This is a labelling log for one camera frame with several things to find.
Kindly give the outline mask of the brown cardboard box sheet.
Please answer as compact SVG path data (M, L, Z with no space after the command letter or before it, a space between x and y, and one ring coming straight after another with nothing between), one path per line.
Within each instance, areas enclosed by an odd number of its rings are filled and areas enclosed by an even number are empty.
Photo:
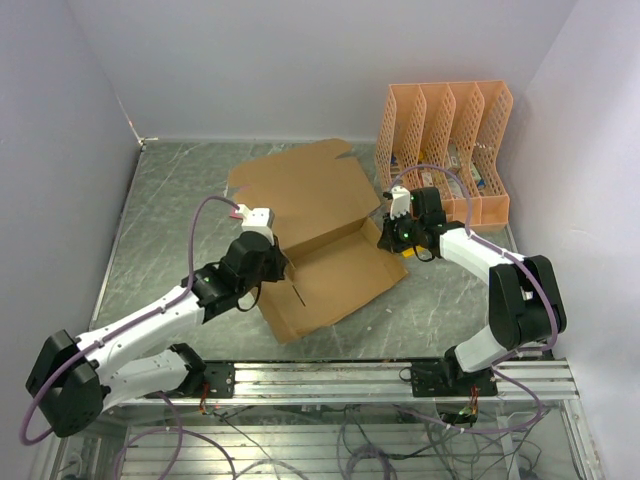
M273 211L289 264L262 286L258 307L281 344L329 327L393 288L408 271L378 248L381 201L352 146L327 139L244 162L228 178L234 200Z

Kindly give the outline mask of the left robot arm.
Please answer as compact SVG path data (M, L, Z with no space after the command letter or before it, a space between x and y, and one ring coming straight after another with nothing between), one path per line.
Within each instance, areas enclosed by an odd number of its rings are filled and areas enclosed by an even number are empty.
M277 237L244 231L217 262L197 269L162 298L106 327L73 337L49 336L26 389L49 430L74 435L106 409L155 391L192 397L203 387L205 363L188 346L173 345L155 357L162 341L236 309L263 283L284 279L288 261Z

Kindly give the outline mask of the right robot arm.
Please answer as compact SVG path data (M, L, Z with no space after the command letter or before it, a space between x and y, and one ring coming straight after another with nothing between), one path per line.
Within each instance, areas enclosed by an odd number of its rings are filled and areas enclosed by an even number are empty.
M564 332L567 318L551 261L503 250L448 220L434 187L385 192L390 209L377 243L400 254L425 249L431 259L453 262L488 287L487 324L436 359L411 364L408 382L416 397L493 396L492 365L519 348Z

